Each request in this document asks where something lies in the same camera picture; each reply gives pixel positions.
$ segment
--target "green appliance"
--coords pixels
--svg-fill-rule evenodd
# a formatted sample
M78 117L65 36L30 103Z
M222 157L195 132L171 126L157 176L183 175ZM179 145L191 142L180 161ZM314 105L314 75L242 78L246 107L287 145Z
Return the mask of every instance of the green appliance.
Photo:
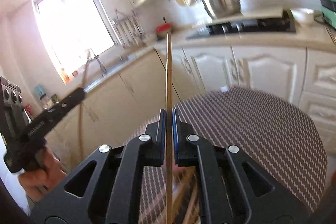
M336 0L321 0L323 20L336 29Z

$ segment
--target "human hand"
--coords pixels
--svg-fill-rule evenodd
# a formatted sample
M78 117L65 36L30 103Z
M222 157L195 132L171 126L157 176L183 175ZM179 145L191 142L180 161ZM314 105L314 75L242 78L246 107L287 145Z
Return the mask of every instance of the human hand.
M19 183L26 191L27 196L35 202L40 201L44 196L37 186L45 186L47 191L50 192L66 176L60 169L60 161L54 157L49 147L46 147L43 151L43 165L45 171L38 169L25 172L18 177Z

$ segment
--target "red lid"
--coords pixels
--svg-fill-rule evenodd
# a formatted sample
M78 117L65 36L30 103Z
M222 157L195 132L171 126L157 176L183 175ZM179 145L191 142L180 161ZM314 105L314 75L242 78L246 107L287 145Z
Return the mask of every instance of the red lid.
M163 24L156 28L156 32L163 32L163 31L169 30L170 28L171 28L171 24L169 23Z

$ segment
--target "drawer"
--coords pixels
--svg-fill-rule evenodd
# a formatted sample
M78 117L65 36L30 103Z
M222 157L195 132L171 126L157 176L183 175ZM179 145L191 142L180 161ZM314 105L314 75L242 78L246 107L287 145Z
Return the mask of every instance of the drawer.
M303 92L299 107L313 119L317 128L336 130L335 98Z
M336 97L336 54L308 50L303 89Z
M327 154L336 154L336 131L317 128Z

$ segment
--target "white bowl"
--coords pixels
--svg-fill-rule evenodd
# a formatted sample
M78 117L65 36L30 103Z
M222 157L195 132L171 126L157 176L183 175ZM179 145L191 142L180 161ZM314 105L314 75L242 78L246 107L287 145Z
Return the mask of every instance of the white bowl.
M293 17L302 26L309 26L314 23L314 10L307 8L291 9Z

